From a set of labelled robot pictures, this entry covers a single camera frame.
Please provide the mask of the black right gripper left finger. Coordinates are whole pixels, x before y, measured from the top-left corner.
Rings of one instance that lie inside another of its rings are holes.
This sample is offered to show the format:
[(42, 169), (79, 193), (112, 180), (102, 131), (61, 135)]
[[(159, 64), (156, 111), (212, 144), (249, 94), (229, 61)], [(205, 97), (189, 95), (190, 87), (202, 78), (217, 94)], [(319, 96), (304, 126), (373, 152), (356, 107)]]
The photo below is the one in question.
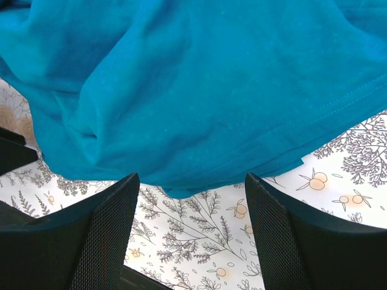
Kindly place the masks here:
[(39, 218), (1, 204), (2, 289), (117, 289), (140, 186), (133, 173)]

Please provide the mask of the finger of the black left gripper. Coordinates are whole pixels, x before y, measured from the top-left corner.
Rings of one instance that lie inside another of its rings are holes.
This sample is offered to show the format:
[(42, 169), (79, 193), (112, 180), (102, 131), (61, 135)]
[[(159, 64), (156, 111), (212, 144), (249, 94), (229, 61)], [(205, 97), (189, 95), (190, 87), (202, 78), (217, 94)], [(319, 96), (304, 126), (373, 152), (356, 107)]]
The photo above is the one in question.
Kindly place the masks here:
[(22, 135), (1, 127), (1, 175), (37, 160), (37, 152), (26, 146)]

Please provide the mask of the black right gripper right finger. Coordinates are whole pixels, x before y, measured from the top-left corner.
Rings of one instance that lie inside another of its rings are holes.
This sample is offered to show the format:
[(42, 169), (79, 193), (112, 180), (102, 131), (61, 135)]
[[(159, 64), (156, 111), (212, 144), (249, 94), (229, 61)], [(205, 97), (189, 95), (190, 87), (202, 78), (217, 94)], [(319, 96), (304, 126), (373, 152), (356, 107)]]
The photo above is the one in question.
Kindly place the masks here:
[(386, 289), (386, 230), (320, 211), (249, 173), (265, 289)]

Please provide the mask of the teal blue t shirt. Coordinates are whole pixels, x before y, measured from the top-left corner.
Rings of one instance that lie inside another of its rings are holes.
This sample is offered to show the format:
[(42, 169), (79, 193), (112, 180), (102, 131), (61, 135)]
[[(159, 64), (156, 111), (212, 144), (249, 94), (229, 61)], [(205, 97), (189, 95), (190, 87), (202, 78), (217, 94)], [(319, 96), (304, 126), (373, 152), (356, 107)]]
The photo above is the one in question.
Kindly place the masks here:
[(386, 108), (385, 1), (2, 1), (50, 170), (174, 198), (278, 176)]

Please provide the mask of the floral patterned table mat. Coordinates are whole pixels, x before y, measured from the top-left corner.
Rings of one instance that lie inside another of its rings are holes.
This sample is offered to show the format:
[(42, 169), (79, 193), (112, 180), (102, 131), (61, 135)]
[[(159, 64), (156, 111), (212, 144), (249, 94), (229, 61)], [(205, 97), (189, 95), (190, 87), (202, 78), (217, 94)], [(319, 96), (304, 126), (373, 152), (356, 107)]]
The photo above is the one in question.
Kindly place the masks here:
[[(35, 143), (26, 99), (6, 82), (1, 127), (22, 135), (38, 155), (1, 175), (1, 204), (40, 218), (115, 183), (52, 173)], [(261, 179), (332, 216), (386, 230), (386, 112), (307, 155), (299, 168)], [(265, 289), (245, 180), (188, 199), (140, 184), (117, 289)]]

